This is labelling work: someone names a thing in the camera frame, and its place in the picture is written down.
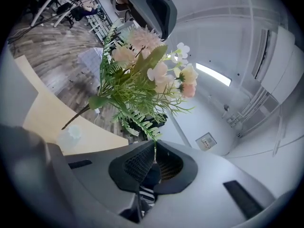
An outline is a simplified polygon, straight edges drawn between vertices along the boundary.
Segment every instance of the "wire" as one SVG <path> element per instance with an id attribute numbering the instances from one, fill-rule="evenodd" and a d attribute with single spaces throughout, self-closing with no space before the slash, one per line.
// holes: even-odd
<path id="1" fill-rule="evenodd" d="M 21 39 L 22 36 L 24 36 L 26 33 L 28 33 L 30 30 L 32 30 L 32 29 L 35 28 L 36 26 L 41 25 L 41 24 L 43 24 L 43 23 L 45 23 L 45 22 L 48 22 L 48 21 L 52 20 L 53 18 L 58 17 L 58 16 L 60 16 L 60 15 L 62 15 L 62 14 L 64 14 L 64 13 L 66 13 L 66 12 L 68 12 L 68 11 L 71 11 L 71 10 L 75 9 L 76 7 L 79 7 L 79 6 L 83 3 L 83 2 L 81 2 L 80 4 L 77 4 L 74 8 L 71 9 L 71 7 L 73 6 L 73 4 L 74 4 L 76 1 L 77 1 L 77 0 L 73 0 L 73 1 L 71 2 L 71 4 L 70 4 L 69 8 L 68 8 L 66 11 L 63 11 L 63 12 L 60 13 L 60 14 L 56 14 L 56 15 L 54 15 L 54 16 L 52 16 L 52 17 L 50 17 L 50 18 L 48 18 L 48 19 L 46 19 L 46 20 L 44 20 L 44 21 L 39 22 L 38 24 L 36 24 L 36 25 L 34 25 L 34 26 L 32 26 L 32 27 L 29 27 L 26 31 L 24 31 L 23 33 L 21 33 L 20 35 L 18 35 L 18 36 L 16 36 L 16 37 L 9 38 L 8 40 L 13 40 L 13 41 L 9 41 L 9 44 L 14 43 L 15 41 Z"/>
<path id="2" fill-rule="evenodd" d="M 96 123 L 97 118 L 99 117 L 99 113 L 97 113 L 97 117 L 94 120 L 94 124 Z"/>
<path id="3" fill-rule="evenodd" d="M 26 27 L 26 28 L 22 28 L 22 29 L 20 29 L 20 30 L 18 30 L 14 35 L 12 35 L 11 37 L 13 37 L 13 36 L 16 36 L 20 31 L 22 31 L 22 30 L 24 30 L 24 29 L 28 29 L 28 28 L 30 28 L 30 26 L 29 27 Z"/>

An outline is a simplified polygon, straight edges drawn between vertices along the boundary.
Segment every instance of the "black slot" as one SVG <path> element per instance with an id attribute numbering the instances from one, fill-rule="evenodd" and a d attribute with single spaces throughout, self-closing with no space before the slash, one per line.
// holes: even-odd
<path id="1" fill-rule="evenodd" d="M 90 165 L 90 164 L 93 164 L 90 160 L 83 160 L 83 161 L 69 163 L 68 165 L 71 169 L 75 169 L 75 168 L 83 167 L 83 166 Z"/>
<path id="2" fill-rule="evenodd" d="M 236 180 L 226 182 L 223 185 L 247 219 L 263 210 L 261 205 Z"/>

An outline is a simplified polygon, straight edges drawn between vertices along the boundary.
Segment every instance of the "table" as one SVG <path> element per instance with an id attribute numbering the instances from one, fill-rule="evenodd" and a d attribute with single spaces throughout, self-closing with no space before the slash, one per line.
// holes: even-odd
<path id="1" fill-rule="evenodd" d="M 23 127 L 36 132 L 46 142 L 56 143 L 61 128 L 76 114 L 61 102 L 37 76 L 25 56 L 15 59 L 19 69 L 38 91 Z M 80 154 L 109 150 L 128 145 L 128 140 L 102 129 L 83 117 L 78 117 L 73 124 L 80 126 L 82 138 L 69 150 L 62 150 L 64 155 Z"/>

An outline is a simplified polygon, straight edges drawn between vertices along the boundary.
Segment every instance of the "ceiling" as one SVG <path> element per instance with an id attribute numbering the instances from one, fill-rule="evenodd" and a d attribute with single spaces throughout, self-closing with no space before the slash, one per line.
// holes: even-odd
<path id="1" fill-rule="evenodd" d="M 242 111 L 260 87 L 251 75 L 262 29 L 284 25 L 285 8 L 279 0 L 251 0 L 254 12 L 252 53 L 249 0 L 173 0 L 177 25 L 168 39 L 169 51 L 179 42 L 190 47 L 188 61 L 209 67 L 232 80 L 228 87 L 199 71 L 197 92 L 211 101 L 221 114 L 224 104 Z"/>

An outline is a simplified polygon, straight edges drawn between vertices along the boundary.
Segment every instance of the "flower stem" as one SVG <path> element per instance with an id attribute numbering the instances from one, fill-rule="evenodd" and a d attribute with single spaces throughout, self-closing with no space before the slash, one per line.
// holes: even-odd
<path id="1" fill-rule="evenodd" d="M 67 124 L 61 129 L 64 130 L 72 121 L 74 121 L 77 117 L 79 117 L 82 113 L 85 113 L 86 111 L 90 110 L 89 104 L 87 104 L 79 113 L 77 113 L 70 121 L 67 122 Z"/>

